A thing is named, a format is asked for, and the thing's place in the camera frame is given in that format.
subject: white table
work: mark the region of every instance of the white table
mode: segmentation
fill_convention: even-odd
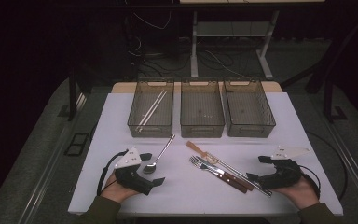
[[[140,153],[152,153],[153,161],[167,143],[168,138],[131,137],[127,119],[132,97],[133,93],[108,95],[68,209],[70,213],[81,214],[87,211],[95,197],[104,166],[119,151],[136,146]],[[274,173],[275,168],[260,163],[258,156],[271,155],[278,145],[311,148],[288,95],[284,92],[270,92],[267,97],[277,123],[269,138],[231,138],[224,130],[222,138],[184,139],[180,134],[180,94],[176,93],[172,124],[176,137],[159,160],[155,173],[142,174],[144,165],[151,161],[143,161],[138,171],[149,180],[166,177],[165,182],[153,188],[148,196],[142,194],[129,198],[122,204],[120,214],[131,217],[265,217],[295,213],[296,208],[279,193],[273,193],[271,198],[256,189],[243,194],[215,176],[197,169],[188,160],[190,156],[196,155],[186,146],[186,141],[190,140],[243,173],[267,175]],[[321,201],[335,215],[343,215],[342,206],[315,153],[312,151],[295,158],[295,161],[319,176],[322,182]]]

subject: transparent plastic bin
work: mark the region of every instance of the transparent plastic bin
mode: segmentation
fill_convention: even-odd
[[[258,77],[225,77],[223,105],[230,137],[267,138],[276,125]]]
[[[182,78],[180,123],[184,138],[222,136],[225,117],[217,78]]]
[[[171,136],[173,89],[172,77],[138,78],[127,123],[132,137]]]

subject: hand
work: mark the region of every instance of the hand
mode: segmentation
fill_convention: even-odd
[[[130,196],[136,194],[139,194],[139,192],[133,189],[124,188],[122,185],[118,184],[115,171],[113,171],[106,181],[105,189],[101,193],[101,196],[117,203],[122,203],[124,200],[130,198]]]
[[[273,190],[285,195],[300,210],[319,202],[312,185],[303,176],[291,187]]]

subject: wooden handle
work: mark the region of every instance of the wooden handle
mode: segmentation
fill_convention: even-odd
[[[228,183],[235,189],[241,191],[242,193],[246,193],[248,191],[248,189],[244,185],[241,185],[236,180],[231,179],[230,176],[227,175],[227,173],[225,173],[223,175],[218,174],[217,177],[219,179],[223,180],[224,182]]]
[[[197,147],[194,143],[187,141],[186,146],[189,148],[195,150],[197,153],[201,155],[202,158],[205,158],[207,156],[207,153],[202,151],[199,147]]]
[[[227,173],[225,172],[225,175],[231,179],[232,181],[235,181],[237,182],[238,184],[246,187],[248,190],[252,191],[255,187],[253,185],[251,185],[250,183],[244,181],[244,180],[241,180],[241,179],[238,179],[235,175],[232,175],[230,173]]]

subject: fork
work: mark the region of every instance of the fork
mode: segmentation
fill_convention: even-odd
[[[197,160],[197,158],[195,157],[190,157],[190,161],[197,168],[203,171],[210,172],[211,174],[215,175],[217,178],[221,179],[222,181],[229,184],[231,187],[234,187],[235,189],[241,191],[242,193],[246,193],[248,191],[248,189],[244,185],[239,183],[237,179],[232,178],[232,176],[227,174],[219,174],[217,171],[211,170],[210,168],[208,168],[207,165]]]

